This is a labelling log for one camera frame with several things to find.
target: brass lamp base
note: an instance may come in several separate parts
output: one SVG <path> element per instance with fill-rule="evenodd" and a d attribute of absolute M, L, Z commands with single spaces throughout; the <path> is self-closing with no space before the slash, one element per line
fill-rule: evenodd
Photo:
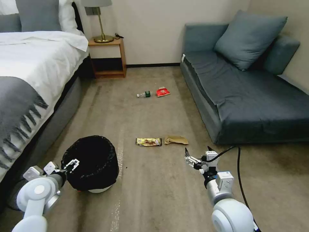
<path fill-rule="evenodd" d="M 112 36 L 110 36 L 110 35 L 106 35 L 105 39 L 104 39 L 104 37 L 102 35 L 100 35 L 100 36 L 93 37 L 93 40 L 96 43 L 101 43 L 102 44 L 102 43 L 112 42 L 114 40 L 114 38 Z"/>

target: gray pillow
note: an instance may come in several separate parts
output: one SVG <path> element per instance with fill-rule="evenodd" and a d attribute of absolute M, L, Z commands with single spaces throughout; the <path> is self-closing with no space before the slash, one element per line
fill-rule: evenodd
<path fill-rule="evenodd" d="M 254 15 L 240 10 L 214 49 L 240 70 L 246 70 L 278 36 L 286 21 L 287 17 Z"/>
<path fill-rule="evenodd" d="M 21 32 L 19 14 L 0 15 L 0 32 Z"/>
<path fill-rule="evenodd" d="M 16 0 L 22 31 L 61 31 L 59 0 Z"/>

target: red snack bag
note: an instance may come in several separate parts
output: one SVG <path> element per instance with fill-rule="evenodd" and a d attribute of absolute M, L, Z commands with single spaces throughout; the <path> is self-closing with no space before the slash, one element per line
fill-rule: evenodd
<path fill-rule="evenodd" d="M 157 96 L 158 97 L 163 97 L 165 95 L 169 95 L 171 94 L 165 87 L 160 87 L 158 90 L 157 90 Z"/>

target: white pillow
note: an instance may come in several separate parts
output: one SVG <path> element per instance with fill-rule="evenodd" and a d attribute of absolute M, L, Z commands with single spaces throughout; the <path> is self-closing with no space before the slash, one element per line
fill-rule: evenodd
<path fill-rule="evenodd" d="M 15 0 L 0 0 L 0 15 L 17 14 L 18 9 Z"/>
<path fill-rule="evenodd" d="M 61 30 L 76 35 L 81 35 L 81 31 L 77 30 L 72 2 L 73 0 L 59 0 L 59 22 Z"/>
<path fill-rule="evenodd" d="M 59 23 L 64 32 L 82 35 L 77 30 L 75 12 L 72 6 L 73 0 L 59 0 Z M 18 14 L 15 0 L 0 0 L 0 15 Z"/>

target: trash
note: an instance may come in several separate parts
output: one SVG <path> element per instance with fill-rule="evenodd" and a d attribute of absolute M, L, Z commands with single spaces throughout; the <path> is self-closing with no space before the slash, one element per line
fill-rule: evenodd
<path fill-rule="evenodd" d="M 182 136 L 174 136 L 174 135 L 166 135 L 164 144 L 170 143 L 182 143 L 182 144 L 189 144 L 188 140 Z"/>
<path fill-rule="evenodd" d="M 162 146 L 161 138 L 137 138 L 136 145 L 150 147 L 150 146 Z"/>
<path fill-rule="evenodd" d="M 137 94 L 137 97 L 150 97 L 151 96 L 151 92 L 150 91 L 146 91 L 144 93 L 140 93 L 140 94 Z"/>
<path fill-rule="evenodd" d="M 157 96 L 158 97 L 163 97 L 163 96 L 166 96 L 166 95 L 169 95 L 171 94 L 165 87 L 160 87 L 158 90 L 157 90 Z"/>
<path fill-rule="evenodd" d="M 115 147 L 105 137 L 89 136 L 77 140 L 63 155 L 61 167 L 72 159 L 80 164 L 68 173 L 68 182 L 79 191 L 105 189 L 116 182 L 119 166 Z"/>

